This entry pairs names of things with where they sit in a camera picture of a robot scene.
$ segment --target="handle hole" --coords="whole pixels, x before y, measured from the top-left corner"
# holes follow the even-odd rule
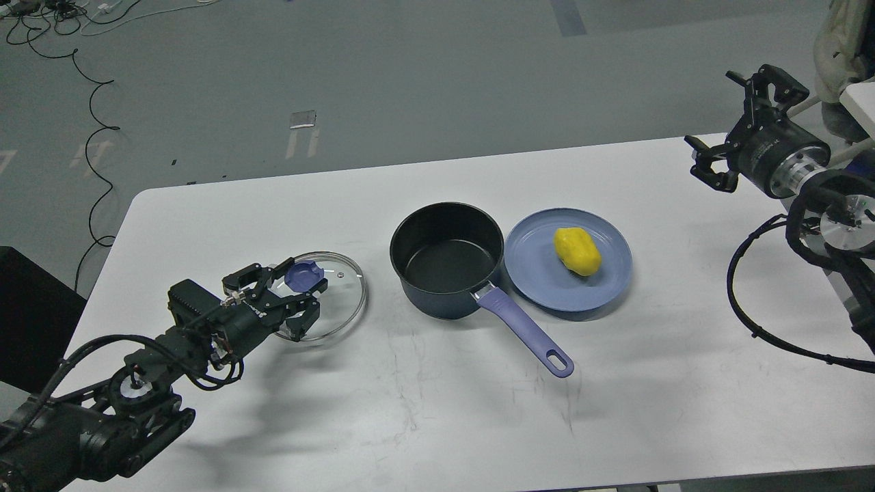
[[[565,370],[568,367],[568,364],[559,356],[559,353],[556,350],[550,350],[547,352],[547,360],[553,364],[553,367],[559,370]]]

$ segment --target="screw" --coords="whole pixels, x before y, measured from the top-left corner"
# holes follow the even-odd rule
[[[125,468],[127,468],[127,472],[129,474],[136,473],[142,467],[143,456],[140,456],[139,454],[131,456],[130,458],[128,458],[127,463],[125,463]]]

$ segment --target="blue plate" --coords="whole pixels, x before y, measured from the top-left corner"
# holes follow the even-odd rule
[[[601,267],[582,277],[565,268],[553,246],[558,228],[590,233],[602,256]],[[579,313],[601,307],[632,279],[632,251],[623,235],[601,217],[575,208],[550,208],[516,224],[507,237],[504,263],[522,295],[555,311]]]

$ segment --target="saucepan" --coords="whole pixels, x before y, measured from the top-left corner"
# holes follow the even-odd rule
[[[389,256],[407,299],[423,313],[457,320],[486,308],[555,376],[574,371],[571,358],[495,286],[501,276],[504,235],[486,212],[455,202],[420,208],[395,230]]]

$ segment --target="black cable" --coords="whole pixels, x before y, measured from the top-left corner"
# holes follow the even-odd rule
[[[71,6],[73,8],[72,12],[79,12],[76,9],[81,9],[81,7],[78,7],[75,5],[71,5]],[[57,31],[57,25],[58,25],[57,24],[58,23],[57,16],[58,15],[61,15],[61,16],[73,15],[73,17],[71,17],[71,18],[76,18],[77,22],[79,22],[79,19],[77,18],[78,16],[75,14],[65,14],[65,13],[63,13],[65,11],[60,11],[62,13],[59,14],[58,12],[59,11],[56,11],[56,23],[54,25],[55,31]],[[45,19],[45,21],[49,26],[52,25],[52,22],[49,21],[48,19]],[[34,38],[31,38],[30,32],[37,30],[37,28],[32,28],[32,27],[28,26],[27,24],[25,24],[22,21],[21,17],[18,18],[18,21],[16,22],[16,24],[13,25],[12,29],[10,29],[10,32],[7,33],[7,35],[6,35],[7,42],[9,42],[9,37],[10,37],[12,31],[18,26],[18,22],[21,22],[23,25],[25,25],[25,27],[27,27],[29,29],[28,35],[26,37],[26,41],[23,43],[18,43],[18,44],[27,44],[34,53],[36,53],[37,55],[39,55],[42,58],[46,58],[49,60],[61,60],[64,58],[69,58],[73,62],[73,67],[75,67],[76,71],[79,72],[79,75],[84,77],[86,80],[93,82],[94,84],[97,84],[97,87],[95,87],[94,90],[91,91],[91,95],[88,97],[88,112],[91,114],[91,117],[94,119],[94,121],[97,122],[97,124],[99,124],[101,126],[101,128],[92,132],[91,135],[89,135],[88,138],[86,139],[84,155],[85,155],[85,162],[87,163],[88,168],[91,170],[91,172],[93,172],[94,175],[97,176],[98,179],[100,179],[101,181],[106,183],[109,186],[109,188],[100,196],[100,198],[98,198],[94,202],[94,204],[91,206],[91,209],[88,211],[88,233],[91,235],[91,239],[93,242],[91,243],[90,246],[88,246],[85,253],[82,254],[82,257],[79,260],[79,264],[76,267],[76,275],[75,275],[75,278],[73,280],[73,290],[77,292],[79,289],[79,279],[81,276],[82,265],[85,261],[85,258],[88,256],[88,254],[91,252],[91,250],[94,249],[95,246],[101,246],[103,248],[111,247],[115,243],[115,238],[116,238],[114,235],[102,235],[102,236],[98,237],[98,235],[95,233],[95,228],[94,228],[95,210],[97,209],[97,206],[100,204],[100,202],[103,201],[103,199],[106,198],[110,192],[112,192],[115,185],[112,183],[112,181],[110,181],[109,179],[105,178],[102,174],[97,172],[94,165],[91,163],[91,158],[88,156],[88,147],[91,145],[91,139],[94,138],[95,135],[97,135],[98,133],[100,133],[104,130],[119,130],[120,129],[118,126],[115,126],[115,125],[110,126],[110,125],[107,125],[106,123],[104,123],[103,121],[101,121],[100,118],[98,118],[97,115],[95,114],[95,107],[94,107],[94,98],[95,98],[95,94],[97,93],[97,91],[100,88],[102,88],[103,86],[111,84],[115,80],[113,79],[113,80],[109,80],[109,81],[98,81],[98,80],[95,80],[95,79],[87,76],[85,74],[85,72],[83,72],[82,69],[79,67],[79,63],[76,62],[76,53],[79,52],[79,48],[74,48],[70,53],[63,54],[63,55],[48,55],[48,54],[42,53],[39,50],[37,50],[37,48],[33,45],[32,41],[34,39],[38,38],[39,36],[41,36],[42,34],[44,34],[45,32],[47,32],[47,29],[42,30],[42,32],[39,35],[37,35]]]
[[[732,255],[732,260],[729,262],[729,269],[726,272],[726,293],[729,296],[729,304],[732,308],[732,311],[735,313],[736,316],[738,316],[738,319],[741,321],[741,323],[745,325],[747,329],[751,330],[753,338],[760,338],[761,340],[770,343],[777,348],[787,350],[788,352],[791,352],[793,354],[803,355],[812,359],[824,361],[827,364],[835,364],[837,366],[842,366],[848,369],[854,369],[875,374],[875,362],[873,361],[861,361],[858,359],[835,357],[829,354],[819,354],[817,352],[812,352],[805,348],[798,347],[788,341],[784,341],[782,338],[770,334],[768,331],[766,331],[765,328],[761,327],[753,320],[751,320],[747,313],[745,313],[745,311],[741,308],[738,300],[735,298],[733,285],[735,282],[735,271],[739,266],[739,261],[745,255],[747,250],[751,247],[753,242],[756,241],[761,235],[765,234],[770,230],[786,226],[788,222],[782,220],[786,218],[786,215],[779,214],[772,217],[768,221],[765,221],[761,226],[759,226],[759,228],[753,231],[747,237],[747,239],[745,239],[741,243],[740,246],[738,246],[735,254]]]
[[[122,20],[122,18],[123,18],[124,16],[128,15],[128,12],[130,12],[130,10],[133,9],[135,5],[139,4],[140,1],[141,1],[141,0],[136,0],[133,4],[131,4],[130,6],[128,6],[128,8],[127,8],[124,12],[122,12],[122,15],[120,15],[120,16],[118,16],[117,18],[114,18],[114,19],[112,19],[112,20],[108,20],[108,21],[106,21],[106,22],[96,21],[96,20],[94,20],[94,19],[92,19],[92,18],[88,18],[88,20],[90,20],[92,23],[94,23],[94,24],[98,24],[98,25],[107,25],[107,24],[112,24],[112,23],[114,23],[114,22],[116,22],[116,21]]]
[[[20,42],[10,41],[10,37],[12,36],[12,33],[16,30],[18,25],[23,25],[24,27],[27,28],[27,33],[24,35],[24,41],[20,41]],[[31,38],[31,31],[40,31],[40,33],[37,34],[36,36],[34,36],[33,38]],[[24,16],[18,16],[16,18],[15,24],[9,29],[8,32],[6,32],[6,43],[9,45],[12,45],[12,46],[27,45],[27,44],[30,44],[32,41],[38,39],[43,34],[46,34],[47,32],[48,32],[47,29],[43,29],[41,27],[30,27],[29,25],[27,25],[24,22]]]

